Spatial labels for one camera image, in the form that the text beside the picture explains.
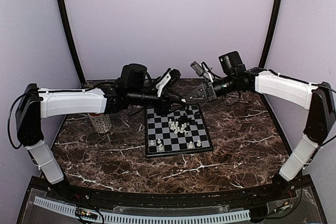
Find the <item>black grey chessboard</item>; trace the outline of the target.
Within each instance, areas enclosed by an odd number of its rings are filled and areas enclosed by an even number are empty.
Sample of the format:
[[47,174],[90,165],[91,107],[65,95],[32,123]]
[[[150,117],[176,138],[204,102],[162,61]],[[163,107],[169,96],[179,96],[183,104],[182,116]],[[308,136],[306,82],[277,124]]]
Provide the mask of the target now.
[[[153,108],[148,108],[144,115],[146,157],[208,152],[214,149],[198,104],[190,104],[165,116],[157,115]],[[163,151],[157,149],[158,139],[164,146]],[[200,147],[196,146],[198,140],[202,143]],[[153,146],[149,145],[150,141],[154,141]],[[189,142],[193,142],[194,148],[188,148]]]

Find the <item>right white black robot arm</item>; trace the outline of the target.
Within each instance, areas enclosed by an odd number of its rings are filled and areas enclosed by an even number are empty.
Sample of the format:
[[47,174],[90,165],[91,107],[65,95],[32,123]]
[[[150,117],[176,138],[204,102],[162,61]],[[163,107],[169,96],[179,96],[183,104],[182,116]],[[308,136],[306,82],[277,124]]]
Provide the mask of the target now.
[[231,92],[250,91],[294,103],[308,110],[303,136],[289,158],[273,176],[268,195],[273,200],[287,193],[290,182],[310,164],[335,123],[335,92],[327,82],[306,82],[260,67],[246,69],[237,51],[219,57],[224,78],[212,73],[206,63],[191,63],[204,82],[187,95],[188,101],[212,102]]

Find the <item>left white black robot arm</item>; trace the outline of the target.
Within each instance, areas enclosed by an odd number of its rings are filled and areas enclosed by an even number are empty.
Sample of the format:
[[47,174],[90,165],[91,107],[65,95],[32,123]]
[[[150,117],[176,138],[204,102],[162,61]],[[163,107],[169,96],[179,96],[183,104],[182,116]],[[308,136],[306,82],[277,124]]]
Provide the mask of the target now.
[[163,76],[152,80],[146,66],[131,63],[123,66],[121,76],[115,81],[104,81],[86,89],[42,89],[35,83],[12,104],[15,114],[16,134],[47,181],[54,185],[54,193],[63,201],[74,197],[74,189],[44,141],[41,120],[52,116],[93,113],[114,114],[131,105],[153,107],[158,115],[167,115],[173,104],[185,105],[185,99],[171,87],[180,78],[176,69],[167,69]]

